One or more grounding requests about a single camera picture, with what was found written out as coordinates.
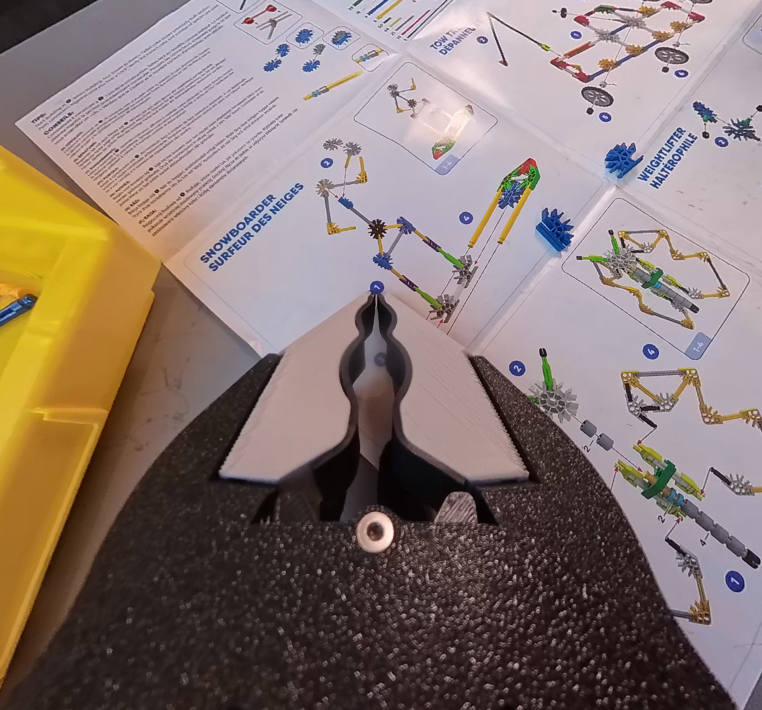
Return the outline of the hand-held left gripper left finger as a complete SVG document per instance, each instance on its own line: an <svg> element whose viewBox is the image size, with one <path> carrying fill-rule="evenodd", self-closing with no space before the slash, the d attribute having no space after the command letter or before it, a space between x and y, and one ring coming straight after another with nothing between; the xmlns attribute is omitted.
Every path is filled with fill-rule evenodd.
<svg viewBox="0 0 762 710"><path fill-rule="evenodd" d="M282 517L341 517L360 461L354 381L375 315L376 296L361 295L284 350L222 478L275 487Z"/></svg>

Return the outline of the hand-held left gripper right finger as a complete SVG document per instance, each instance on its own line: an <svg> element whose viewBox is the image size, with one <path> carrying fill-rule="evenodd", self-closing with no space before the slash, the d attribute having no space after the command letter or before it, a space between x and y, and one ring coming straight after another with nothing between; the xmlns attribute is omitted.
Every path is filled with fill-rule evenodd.
<svg viewBox="0 0 762 710"><path fill-rule="evenodd" d="M395 390L378 502L401 518L493 518L483 487L529 471L468 354L401 301L376 305Z"/></svg>

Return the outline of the blue plastic connector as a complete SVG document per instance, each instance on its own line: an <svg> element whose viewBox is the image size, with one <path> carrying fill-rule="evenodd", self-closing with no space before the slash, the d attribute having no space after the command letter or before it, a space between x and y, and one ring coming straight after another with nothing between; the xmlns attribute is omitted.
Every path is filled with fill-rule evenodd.
<svg viewBox="0 0 762 710"><path fill-rule="evenodd" d="M643 156L637 155L636 145L616 144L604 158L606 171L617 179L623 179L631 170L643 161Z"/></svg>
<svg viewBox="0 0 762 710"><path fill-rule="evenodd" d="M563 220L564 213L557 209L549 211L544 208L536 231L557 252L566 250L574 237L574 226L569 219Z"/></svg>

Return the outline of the yellow plastic bin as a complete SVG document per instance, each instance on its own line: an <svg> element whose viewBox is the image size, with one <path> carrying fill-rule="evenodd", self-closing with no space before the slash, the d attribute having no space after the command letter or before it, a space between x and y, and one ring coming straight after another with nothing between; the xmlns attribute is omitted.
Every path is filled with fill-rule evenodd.
<svg viewBox="0 0 762 710"><path fill-rule="evenodd" d="M2 327L1 671L14 654L154 298L160 264L1 149L2 284L38 297Z"/></svg>

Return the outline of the white instruction sheet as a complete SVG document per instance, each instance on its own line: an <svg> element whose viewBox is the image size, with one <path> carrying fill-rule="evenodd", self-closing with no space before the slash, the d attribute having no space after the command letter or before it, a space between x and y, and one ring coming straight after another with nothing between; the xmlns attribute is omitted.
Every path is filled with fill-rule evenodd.
<svg viewBox="0 0 762 710"><path fill-rule="evenodd" d="M614 479L670 616L738 708L760 701L760 572L634 472L760 553L751 219L694 218L710 147L689 91L760 0L193 0L20 127L274 350L373 280L484 351ZM643 161L606 171L616 144ZM544 208L574 226L555 251Z"/></svg>

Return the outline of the pile of colourful building pieces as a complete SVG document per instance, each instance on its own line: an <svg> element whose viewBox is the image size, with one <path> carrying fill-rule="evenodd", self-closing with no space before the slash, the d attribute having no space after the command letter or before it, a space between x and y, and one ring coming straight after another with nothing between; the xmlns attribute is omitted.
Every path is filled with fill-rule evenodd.
<svg viewBox="0 0 762 710"><path fill-rule="evenodd" d="M32 310L38 297L29 290L11 284L1 284L1 327Z"/></svg>

